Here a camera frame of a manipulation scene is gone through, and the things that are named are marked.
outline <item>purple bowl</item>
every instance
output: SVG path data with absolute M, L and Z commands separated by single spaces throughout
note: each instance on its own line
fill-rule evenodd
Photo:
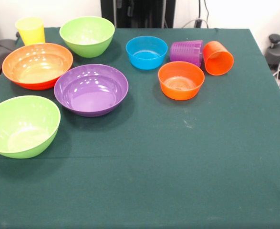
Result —
M 59 103 L 74 113 L 96 117 L 114 110 L 128 92 L 128 81 L 119 70 L 87 64 L 63 74 L 54 86 Z

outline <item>cup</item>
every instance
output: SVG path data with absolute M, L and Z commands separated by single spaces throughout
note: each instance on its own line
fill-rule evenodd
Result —
M 186 61 L 201 66 L 203 41 L 174 42 L 170 48 L 171 61 Z
M 206 71 L 211 75 L 223 75 L 234 64 L 233 55 L 219 42 L 208 42 L 203 48 Z
M 44 27 L 41 18 L 21 18 L 15 24 L 24 45 L 45 43 Z

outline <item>tipped over cup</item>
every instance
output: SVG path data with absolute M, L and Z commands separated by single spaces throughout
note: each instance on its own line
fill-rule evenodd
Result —
M 219 42 L 208 42 L 203 48 L 206 71 L 211 75 L 224 75 L 234 64 L 233 55 Z
M 174 42 L 170 48 L 171 61 L 186 61 L 201 66 L 203 41 Z

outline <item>orange cup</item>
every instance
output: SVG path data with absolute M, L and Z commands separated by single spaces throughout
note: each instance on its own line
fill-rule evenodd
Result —
M 196 65 L 173 61 L 164 64 L 158 72 L 162 92 L 175 100 L 193 98 L 200 90 L 205 75 Z
M 226 74 L 233 66 L 234 57 L 219 42 L 208 42 L 203 48 L 206 71 L 211 75 Z

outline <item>purple cup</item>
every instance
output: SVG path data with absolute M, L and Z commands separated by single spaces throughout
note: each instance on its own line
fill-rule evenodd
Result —
M 201 66 L 203 41 L 174 42 L 170 48 L 171 61 L 186 61 Z
M 126 97 L 128 81 L 119 70 L 103 64 L 87 64 L 63 74 L 54 86 L 61 105 L 74 113 L 96 117 L 114 110 Z

